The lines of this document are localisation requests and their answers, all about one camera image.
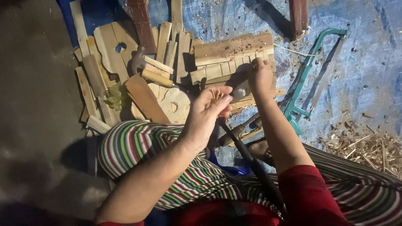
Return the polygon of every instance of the hammer head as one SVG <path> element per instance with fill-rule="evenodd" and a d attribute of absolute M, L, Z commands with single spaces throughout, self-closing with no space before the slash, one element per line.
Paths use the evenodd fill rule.
<path fill-rule="evenodd" d="M 137 68 L 139 68 L 139 69 L 145 68 L 146 62 L 143 57 L 144 51 L 145 51 L 145 47 L 139 45 L 137 48 L 137 53 L 132 58 L 131 69 L 133 70 L 134 74 L 137 73 Z"/>

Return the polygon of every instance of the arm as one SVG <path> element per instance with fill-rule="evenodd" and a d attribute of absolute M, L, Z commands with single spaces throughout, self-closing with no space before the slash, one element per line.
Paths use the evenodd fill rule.
<path fill-rule="evenodd" d="M 214 100 L 212 92 L 226 94 Z M 181 176 L 193 158 L 208 143 L 218 116 L 229 116 L 231 87 L 203 91 L 191 106 L 183 132 L 166 150 L 128 171 L 103 202 L 95 224 L 136 223 L 144 220 L 153 206 Z"/>
<path fill-rule="evenodd" d="M 297 165 L 315 166 L 294 129 L 277 106 L 267 87 L 271 86 L 272 71 L 261 58 L 253 60 L 249 85 L 253 93 L 265 138 L 272 153 L 277 173 Z"/>

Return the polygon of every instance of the green hacksaw frame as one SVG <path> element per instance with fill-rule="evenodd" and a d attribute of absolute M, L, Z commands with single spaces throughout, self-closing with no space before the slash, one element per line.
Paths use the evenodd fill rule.
<path fill-rule="evenodd" d="M 286 117 L 286 119 L 290 122 L 290 124 L 292 125 L 293 129 L 296 131 L 296 134 L 298 136 L 302 135 L 303 131 L 300 128 L 299 124 L 296 122 L 296 120 L 291 116 L 291 113 L 292 113 L 292 111 L 294 111 L 299 114 L 305 115 L 307 118 L 310 118 L 310 116 L 311 116 L 312 111 L 307 112 L 299 107 L 296 107 L 295 102 L 297 100 L 297 97 L 300 94 L 300 91 L 302 90 L 302 87 L 304 85 L 304 81 L 306 80 L 308 71 L 310 70 L 313 60 L 315 58 L 315 56 L 312 56 L 312 55 L 317 54 L 318 49 L 320 48 L 322 40 L 324 39 L 325 36 L 335 34 L 335 35 L 339 35 L 340 38 L 344 38 L 346 36 L 346 33 L 347 33 L 347 30 L 334 29 L 334 28 L 327 28 L 327 29 L 323 30 L 320 33 L 320 35 L 318 36 L 314 46 L 308 53 L 310 56 L 306 57 L 303 64 L 300 66 L 299 71 L 297 72 L 296 78 L 299 78 L 298 79 L 299 81 L 297 82 L 294 92 L 291 94 L 290 101 L 287 104 L 286 109 L 283 112 L 283 114 Z"/>

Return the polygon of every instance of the striped fabric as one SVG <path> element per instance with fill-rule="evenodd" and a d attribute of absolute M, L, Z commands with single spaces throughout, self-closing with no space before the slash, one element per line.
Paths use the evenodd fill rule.
<path fill-rule="evenodd" d="M 176 140 L 183 125 L 126 121 L 105 136 L 98 153 L 101 166 L 113 178 L 154 157 Z M 355 225 L 401 225 L 402 182 L 366 166 L 304 145 L 320 170 L 345 217 Z M 279 213 L 262 195 L 254 176 L 234 176 L 205 159 L 202 151 L 156 203 L 168 210 L 197 199 L 243 199 Z M 277 182 L 277 176 L 270 174 Z"/>

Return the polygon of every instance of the gray floor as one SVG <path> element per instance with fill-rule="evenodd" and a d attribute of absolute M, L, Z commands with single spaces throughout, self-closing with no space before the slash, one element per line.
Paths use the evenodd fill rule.
<path fill-rule="evenodd" d="M 14 218 L 17 202 L 91 219 L 108 186 L 79 171 L 82 101 L 63 16 L 55 0 L 10 2 L 0 4 L 0 214 Z"/>

